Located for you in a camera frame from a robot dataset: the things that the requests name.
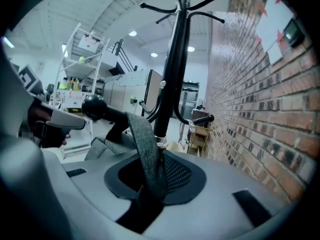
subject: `white wall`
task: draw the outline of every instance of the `white wall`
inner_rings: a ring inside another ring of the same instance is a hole
[[[34,50],[21,50],[17,48],[6,49],[7,57],[13,64],[16,64],[21,68],[25,65],[29,65],[36,73],[38,78],[42,82],[42,87],[45,89],[48,84],[54,84],[56,80],[56,74],[60,64],[60,54],[53,51],[34,51]],[[44,68],[42,71],[37,70],[39,62],[44,62]],[[59,75],[59,81],[66,77],[65,72],[61,72]]]
[[[124,38],[122,49],[124,50],[132,66],[133,67],[135,67],[136,65],[138,66],[138,69],[137,69],[138,71],[150,70],[151,56],[145,50],[140,49],[139,44],[134,38],[132,38],[131,36],[126,36]],[[126,67],[123,65],[119,57],[118,57],[118,62],[123,68],[123,70],[126,72]]]
[[[151,66],[160,75],[163,75],[165,63],[155,63]],[[198,99],[204,99],[208,82],[208,63],[206,60],[187,62],[184,72],[185,81],[199,82]]]

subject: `brick wall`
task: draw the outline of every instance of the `brick wall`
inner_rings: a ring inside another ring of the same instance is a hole
[[[317,164],[320,72],[308,37],[296,48],[285,44],[270,65],[255,32],[266,1],[230,0],[228,12],[215,13],[226,22],[212,25],[206,110],[215,131],[204,153],[291,202]]]

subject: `gray fabric strap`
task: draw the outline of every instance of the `gray fabric strap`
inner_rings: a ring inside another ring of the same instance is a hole
[[[167,194],[167,180],[155,134],[149,121],[126,112],[145,176],[145,188],[157,199]]]
[[[97,137],[92,141],[85,160],[119,155],[137,149],[145,177],[143,186],[149,195],[160,200],[168,193],[168,187],[154,131],[144,117],[128,112],[126,115],[135,144],[132,138],[124,133],[119,137],[115,136],[115,141],[107,140],[106,137]]]

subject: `black slot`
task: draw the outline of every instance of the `black slot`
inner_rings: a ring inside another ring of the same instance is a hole
[[[74,177],[74,176],[78,176],[80,174],[84,174],[87,171],[83,168],[79,168],[79,169],[75,169],[75,170],[70,170],[67,171],[66,174],[69,176],[69,178]]]
[[[272,216],[262,204],[248,191],[241,190],[232,194],[254,227],[265,223]]]

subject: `wall-mounted device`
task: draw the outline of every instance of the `wall-mounted device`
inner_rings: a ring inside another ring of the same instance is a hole
[[[138,100],[136,99],[136,96],[131,96],[130,97],[130,103],[131,104],[136,104],[138,102]]]
[[[26,65],[18,72],[24,88],[31,93],[35,93],[35,89],[41,89],[43,92],[42,84],[29,65]]]
[[[305,35],[295,19],[291,19],[283,30],[284,38],[291,47],[296,47],[305,39]]]
[[[102,88],[95,88],[95,94],[102,95]]]

